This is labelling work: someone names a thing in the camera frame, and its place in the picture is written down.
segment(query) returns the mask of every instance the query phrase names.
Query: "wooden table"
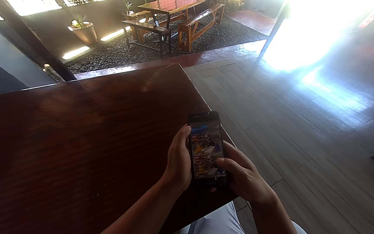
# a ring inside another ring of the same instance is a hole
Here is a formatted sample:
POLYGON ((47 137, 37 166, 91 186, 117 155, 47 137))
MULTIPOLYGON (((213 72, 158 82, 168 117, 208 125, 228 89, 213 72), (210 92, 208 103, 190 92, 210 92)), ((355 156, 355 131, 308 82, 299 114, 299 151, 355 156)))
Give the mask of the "wooden table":
POLYGON ((159 26, 157 17, 154 13, 161 13, 167 15, 167 28, 169 28, 169 24, 174 21, 180 19, 180 17, 171 18, 172 14, 181 12, 183 10, 186 11, 185 18, 188 19, 188 9, 199 5, 200 3, 205 2, 205 0, 156 0, 151 3, 146 3, 139 5, 138 7, 151 12, 151 15, 154 19, 155 25, 159 26))
MULTIPOLYGON (((100 233, 159 180, 187 115, 208 110, 179 64, 0 95, 0 233, 100 233)), ((189 188, 161 233, 235 197, 189 188)))

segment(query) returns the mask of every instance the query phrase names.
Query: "person's right hand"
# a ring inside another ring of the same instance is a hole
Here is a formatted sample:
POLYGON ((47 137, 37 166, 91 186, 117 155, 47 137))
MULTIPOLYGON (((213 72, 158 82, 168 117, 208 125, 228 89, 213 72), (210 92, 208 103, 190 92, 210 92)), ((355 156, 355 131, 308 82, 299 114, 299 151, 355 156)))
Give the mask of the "person's right hand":
POLYGON ((231 189, 251 203, 269 203, 275 199, 275 192, 259 174, 253 162, 240 150, 224 141, 228 158, 218 158, 218 166, 233 174, 231 189))

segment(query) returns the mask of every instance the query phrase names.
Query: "picnic table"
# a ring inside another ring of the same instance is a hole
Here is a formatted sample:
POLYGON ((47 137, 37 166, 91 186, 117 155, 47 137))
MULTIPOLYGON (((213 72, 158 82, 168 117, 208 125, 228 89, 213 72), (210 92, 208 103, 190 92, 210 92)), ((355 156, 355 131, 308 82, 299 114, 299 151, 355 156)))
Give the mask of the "picnic table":
MULTIPOLYGON (((155 25, 159 26, 159 22, 157 20, 157 17, 154 13, 157 14, 165 14, 167 15, 167 28, 169 28, 169 24, 172 21, 181 19, 184 17, 183 14, 179 14, 178 16, 175 16, 171 18, 172 14, 179 13, 183 10, 185 10, 185 19, 188 19, 188 9, 193 8, 196 5, 199 5, 200 3, 205 2, 205 0, 157 0, 151 3, 146 3, 139 5, 138 7, 147 10, 151 12, 151 16, 154 19, 155 25)), ((178 32, 171 35, 171 38, 176 36, 178 32)))

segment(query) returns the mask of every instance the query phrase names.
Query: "gravel bed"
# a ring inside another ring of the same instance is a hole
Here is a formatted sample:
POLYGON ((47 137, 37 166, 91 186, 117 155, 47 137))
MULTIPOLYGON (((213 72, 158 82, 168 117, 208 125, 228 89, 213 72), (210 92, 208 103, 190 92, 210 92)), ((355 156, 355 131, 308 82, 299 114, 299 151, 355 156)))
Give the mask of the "gravel bed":
MULTIPOLYGON (((201 22, 207 24, 211 20, 212 18, 209 15, 205 19, 202 19, 201 22)), ((181 22, 182 20, 179 20, 170 24, 172 33, 177 31, 177 24, 181 22)), ((204 25, 200 24, 197 31, 203 27, 204 25)), ((158 34, 150 32, 145 34, 144 37, 146 45, 157 49, 159 48, 158 43, 153 42, 154 40, 158 40, 158 34)), ((177 44, 177 37, 178 36, 172 38, 172 44, 177 44)), ((224 17, 221 25, 214 24, 203 35, 193 41, 191 52, 183 50, 178 51, 177 49, 173 48, 172 56, 214 50, 231 45, 264 40, 266 38, 266 35, 248 28, 247 26, 240 24, 228 17, 224 17)), ((168 51, 168 46, 165 44, 164 51, 168 51)), ((131 45, 131 49, 129 50, 125 42, 125 37, 121 36, 114 42, 106 44, 98 51, 81 58, 78 61, 75 61, 73 64, 69 65, 69 69, 73 74, 77 74, 81 72, 131 65, 159 59, 161 59, 159 52, 140 46, 131 45)))

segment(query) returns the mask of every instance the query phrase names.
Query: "forearm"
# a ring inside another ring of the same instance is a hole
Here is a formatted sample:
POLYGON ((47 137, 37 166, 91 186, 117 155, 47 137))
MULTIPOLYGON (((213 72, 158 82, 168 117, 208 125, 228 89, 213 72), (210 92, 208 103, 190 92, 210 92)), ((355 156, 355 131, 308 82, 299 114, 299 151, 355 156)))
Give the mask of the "forearm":
POLYGON ((273 190, 268 202, 263 204, 252 203, 251 206, 258 233, 297 233, 284 206, 273 190))
POLYGON ((182 189, 161 178, 103 234, 158 233, 182 189))

